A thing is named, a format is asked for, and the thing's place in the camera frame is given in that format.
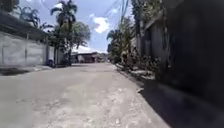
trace concrete road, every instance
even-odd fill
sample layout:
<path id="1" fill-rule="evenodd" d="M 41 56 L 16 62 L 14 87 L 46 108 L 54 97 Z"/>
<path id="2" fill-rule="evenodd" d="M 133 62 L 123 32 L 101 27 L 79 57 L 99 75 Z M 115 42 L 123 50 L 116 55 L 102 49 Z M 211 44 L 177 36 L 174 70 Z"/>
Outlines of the concrete road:
<path id="1" fill-rule="evenodd" d="M 111 64 L 0 77 L 0 128 L 168 128 Z"/>

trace roof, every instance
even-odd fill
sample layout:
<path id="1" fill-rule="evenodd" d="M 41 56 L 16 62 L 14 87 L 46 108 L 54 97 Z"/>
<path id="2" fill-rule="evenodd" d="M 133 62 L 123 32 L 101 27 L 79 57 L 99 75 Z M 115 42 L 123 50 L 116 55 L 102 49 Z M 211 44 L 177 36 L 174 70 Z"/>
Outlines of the roof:
<path id="1" fill-rule="evenodd" d="M 27 22 L 17 19 L 6 12 L 0 11 L 0 17 L 0 31 L 24 38 L 29 34 L 29 38 L 34 40 L 43 39 L 47 35 L 44 31 L 34 28 Z"/>

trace blue sky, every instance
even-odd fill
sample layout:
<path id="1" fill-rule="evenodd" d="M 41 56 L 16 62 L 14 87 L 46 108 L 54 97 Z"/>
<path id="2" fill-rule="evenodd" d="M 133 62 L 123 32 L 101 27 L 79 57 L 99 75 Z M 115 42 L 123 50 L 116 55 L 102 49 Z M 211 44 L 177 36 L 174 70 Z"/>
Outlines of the blue sky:
<path id="1" fill-rule="evenodd" d="M 55 16 L 50 15 L 50 8 L 57 6 L 59 0 L 20 0 L 20 6 L 29 6 L 39 10 L 41 23 L 56 24 Z M 122 0 L 73 0 L 78 6 L 77 21 L 88 24 L 91 29 L 91 40 L 88 47 L 81 47 L 79 51 L 106 52 L 108 41 L 106 36 L 114 29 L 121 15 Z"/>

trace fence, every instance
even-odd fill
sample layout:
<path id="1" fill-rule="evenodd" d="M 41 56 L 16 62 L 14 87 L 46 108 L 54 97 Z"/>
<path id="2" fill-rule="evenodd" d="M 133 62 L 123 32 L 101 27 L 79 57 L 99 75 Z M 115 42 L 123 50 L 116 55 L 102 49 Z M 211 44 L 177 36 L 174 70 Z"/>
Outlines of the fence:
<path id="1" fill-rule="evenodd" d="M 53 59 L 54 49 L 47 50 L 45 44 L 0 32 L 0 66 L 43 65 L 47 55 Z"/>

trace utility pole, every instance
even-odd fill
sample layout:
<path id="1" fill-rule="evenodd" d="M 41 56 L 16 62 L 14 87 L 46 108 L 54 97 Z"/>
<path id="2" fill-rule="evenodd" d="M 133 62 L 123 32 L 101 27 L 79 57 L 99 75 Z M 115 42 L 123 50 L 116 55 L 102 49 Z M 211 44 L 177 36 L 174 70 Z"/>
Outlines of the utility pole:
<path id="1" fill-rule="evenodd" d="M 136 28 L 136 41 L 137 41 L 137 51 L 140 56 L 142 56 L 142 40 L 141 40 L 141 6 L 140 0 L 132 0 L 132 5 L 134 9 L 135 17 L 135 28 Z"/>

